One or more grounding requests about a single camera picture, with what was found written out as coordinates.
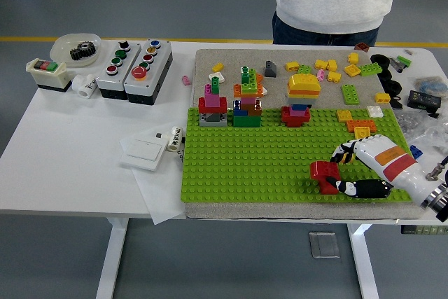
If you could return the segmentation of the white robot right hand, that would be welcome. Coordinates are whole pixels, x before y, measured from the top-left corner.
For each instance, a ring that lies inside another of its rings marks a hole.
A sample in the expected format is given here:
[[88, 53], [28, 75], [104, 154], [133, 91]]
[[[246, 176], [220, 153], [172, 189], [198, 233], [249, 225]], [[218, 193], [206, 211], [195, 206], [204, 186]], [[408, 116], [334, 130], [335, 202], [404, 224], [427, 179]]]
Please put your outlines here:
[[352, 154], [393, 187], [406, 190], [422, 208], [428, 206], [427, 198], [442, 184], [440, 180], [427, 180], [423, 167], [384, 135], [376, 134], [343, 143], [335, 149], [330, 160], [347, 163]]

